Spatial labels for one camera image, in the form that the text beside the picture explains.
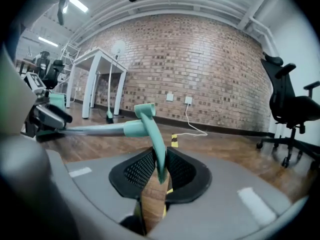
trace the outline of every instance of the electrical outlet plate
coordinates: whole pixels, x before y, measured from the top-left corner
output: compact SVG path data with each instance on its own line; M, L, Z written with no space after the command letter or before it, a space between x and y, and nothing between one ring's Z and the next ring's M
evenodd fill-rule
M173 93L168 93L168 94L166 95L166 100L167 100L168 102L173 102L173 101L174 101L174 94L173 94Z
M191 105L191 104L192 104L192 97L188 97L188 96L186 96L186 97L185 97L185 101L184 101L184 103L185 103L185 104L189 104L189 105Z

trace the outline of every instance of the ceiling pipe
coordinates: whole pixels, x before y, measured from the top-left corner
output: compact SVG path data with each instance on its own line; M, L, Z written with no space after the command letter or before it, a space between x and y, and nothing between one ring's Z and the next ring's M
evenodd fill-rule
M268 46L268 49L269 51L271 52L271 56L272 57L277 57L278 55L276 54L271 42L270 42L270 39L268 37L268 35L266 33L264 33L263 31L257 29L255 26L253 27L253 30L257 33L259 33L260 35L264 36L264 39L266 41L266 45Z
M181 10L181 9L163 9L163 10L153 10L153 11L145 11L145 12L141 12L141 13L137 13L135 15L130 15L118 20L115 20L105 26L103 26L102 28L98 29L97 31L93 32L92 34L88 35L87 37L85 37L83 40L81 40L79 42L79 46L82 45L85 41L87 41L88 39L92 38L93 36L95 36L96 34L98 34L99 32L106 30L108 28L111 28L112 26L115 26L117 24L120 24L122 22L126 22L132 19L137 19L137 18L141 18L141 17L145 17L145 16L151 16L151 15L160 15L160 14L183 14L183 15L194 15L194 16L199 16L199 17L204 17L204 18L208 18L211 20L215 20L215 21L219 21L222 23L225 23L229 26L232 27L236 27L237 25L232 23L231 21L219 17L219 16L215 16L209 13L205 13L205 12L201 12L201 11L194 11L194 10Z
M95 21L95 22L91 23L90 25L88 25L86 28L82 29L82 31L79 32L76 36L72 35L70 40L72 42L75 42L77 39L79 39L81 36L83 36L86 32L90 31L96 25L101 24L102 22L108 20L108 18L110 18L110 17L114 17L114 16L116 16L118 14L125 13L129 9L130 10L134 10L134 9L139 9L139 8L145 7L145 6L156 6L156 5L159 5L158 3L155 3L157 1L164 1L166 4L168 4L168 0L142 0L142 1L139 1L139 2L135 2L134 3L135 6L132 6L132 4L125 5L123 7L120 7L118 9L115 9L115 10L105 14L98 21ZM200 7L212 10L212 11L216 11L216 12L219 12L219 13L223 13L223 14L229 15L229 16L234 17L236 19L241 19L242 16L243 16L242 14L240 14L237 11L236 11L237 12L237 15L236 15L236 14L230 13L228 11L224 11L224 10L221 10L221 9L216 9L214 6L217 6L217 3L216 2L212 2L212 1L208 1L208 0L170 0L170 3L173 3L174 1L176 1L176 2L184 2L184 1L188 2L188 1L190 1L190 2L193 2L192 4L188 4L190 6L200 6ZM203 4L200 4L200 3L211 4L212 7L206 6L206 5L203 5Z
M141 0L141 1L138 1L138 2L135 2L134 5L142 5L142 4L145 4L145 3L148 3L149 5L155 5L154 2L156 1L161 1L161 0ZM217 7L217 6L220 6L222 8L225 8L226 10L230 10L230 11L233 11L233 16L239 16L239 17L242 17L243 14L241 14L240 12L238 12L237 10L234 10L234 9L231 9L231 8L228 8L227 6L223 5L223 4L218 4L216 2L213 2L213 1L209 1L209 0L184 0L184 1L191 1L191 2L196 2L196 3L207 3L209 5L212 5L212 7ZM82 36L86 31L90 30L91 28L93 28L95 25L98 25L100 23L102 23L103 21L105 21L106 19L108 19L108 16L112 13L115 13L115 12L119 12L119 11L123 11L123 12L126 12L128 10L132 10L133 7L132 7L132 3L128 4L128 5L125 5L125 6L122 6L122 7L119 7L118 9L115 9L115 10L112 10L110 12L108 12L107 14L105 14L104 16L100 17L98 20L92 22L91 24L87 25L85 28L82 27L82 33L78 33L78 35L76 35L76 37L71 37L72 40L76 40L78 39L80 36Z
M253 23L257 24L258 26L262 27L263 29L265 29L267 31L267 33L268 33L268 35L270 37L270 42L272 43L272 46L273 46L273 50L275 52L275 56L279 57L280 56L279 50L277 48L277 45L276 45L276 42L275 42L275 38L274 38L274 35L272 34L271 30L267 26L263 25L260 21L256 20L253 17L250 17L250 20Z
M194 5L196 5L196 6L205 8L205 9L209 9L209 10L213 10L213 11L218 11L218 12L224 13L222 10L213 9L213 8L211 8L211 7L209 7L209 6L205 6L205 5L201 5L201 4L194 4L194 3L187 3L187 2L171 2L171 3L174 4L174 5L184 5L184 6L194 6ZM164 2L159 2L159 3L153 3L154 6L162 6L162 5L167 5L167 4L168 4L168 3L167 3L166 1L164 1ZM150 6L149 4L139 5L139 6L133 7L133 9L140 9L140 8L149 7L149 6ZM117 15L119 15L119 14L123 14L124 12L126 12L126 11L118 12L118 13L116 13L115 15L112 15L111 17L115 17L115 16L117 16ZM230 14L230 16L231 16L231 17L234 17L234 18L236 18L236 19L238 19L238 20L241 19L240 17L236 17L236 16L234 16L234 15L232 15L232 14ZM231 24L231 21L227 22L226 24L231 25L231 26L233 26L233 27L235 26L235 24ZM92 37L92 36L96 35L97 33L101 32L101 31L103 31L103 30L105 30L105 29L106 29L105 27L102 27L102 28L100 28L100 29L97 29L97 30L94 32L94 34L90 34L89 36Z
M242 6L239 6L238 4L235 4L235 3L230 2L230 1L228 1L228 0L209 0L209 1L215 2L215 3L220 3L221 5L224 5L224 6L226 6L226 7L229 7L229 9L231 9L231 10L234 10L234 9L235 9L235 10L238 11L239 13L245 14L245 12L246 12L246 8L244 8L244 7L242 7ZM94 23L95 21L98 21L101 16L103 16L103 15L106 14L106 12L108 12L108 11L111 11L111 12L112 12L112 10L118 9L118 8L122 7L123 5L128 4L128 3L130 3L128 0L123 0L123 1L120 1L120 2L114 4L114 5L110 6L110 7L102 10L102 11L99 12L99 13L97 13L97 14L94 15L89 21L87 21L87 22L84 23L80 28L78 28L78 29L73 33L73 35L71 36L70 40L74 40L74 39L75 39L74 37L76 37L76 36L79 34L79 32L81 32L82 30L86 29L90 24Z

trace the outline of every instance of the white cable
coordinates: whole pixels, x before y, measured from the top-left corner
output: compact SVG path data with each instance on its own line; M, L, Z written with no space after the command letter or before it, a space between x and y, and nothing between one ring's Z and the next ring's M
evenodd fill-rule
M189 107L189 104L186 105L186 109L185 109L185 116L186 116L186 119L188 121L188 125L190 127L192 127L193 129L197 130L200 132L200 134L194 134L194 133L188 133L188 132L185 132L185 133L178 133L177 135L192 135L192 136L208 136L208 134L202 130L199 130L198 128L194 127L193 125L191 125L189 123L189 117L187 115L187 110L188 110L188 107Z

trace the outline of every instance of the white stand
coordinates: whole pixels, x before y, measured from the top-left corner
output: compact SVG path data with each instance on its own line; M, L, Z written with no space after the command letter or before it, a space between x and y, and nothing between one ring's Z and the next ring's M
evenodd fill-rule
M97 87L98 87L98 83L99 83L99 74L95 74L95 79L93 82L93 88L92 88L92 92L91 92L91 99L90 99L90 108L94 108L95 107L95 98L96 98L96 92L97 92Z
M115 103L114 103L114 115L119 115L120 103L122 91L125 84L125 78L127 74L127 69L117 63L117 61L105 52L103 49L97 47L89 52L83 54L78 57L74 62L71 70L71 74L68 81L68 87L66 92L66 107L70 107L70 99L71 99L71 91L73 86L73 81L75 78L75 71L77 68L89 71L89 75L85 85L84 97L83 97L83 105L82 105L82 118L89 118L90 107L93 108L95 95L98 87L98 77L96 75L97 72L100 74L109 74L110 73L110 65L113 61L113 69L112 73L121 73Z

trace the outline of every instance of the white wall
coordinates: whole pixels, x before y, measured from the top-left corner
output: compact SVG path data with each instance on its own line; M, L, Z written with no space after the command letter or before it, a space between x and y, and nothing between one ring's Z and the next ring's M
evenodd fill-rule
M277 7L281 8L278 15L275 13ZM308 91L304 90L303 87L320 80L318 37L303 13L294 6L291 0L281 0L281 6L275 6L270 13L276 17L269 26L279 54L284 64L294 63L296 65L296 69L290 73L295 95L306 96ZM313 90L312 98L320 104L320 87ZM306 122L305 128L305 134L300 134L297 130L295 138L320 146L320 120ZM272 118L269 130L274 133L275 129ZM289 137L290 134L291 130L285 128L284 136Z

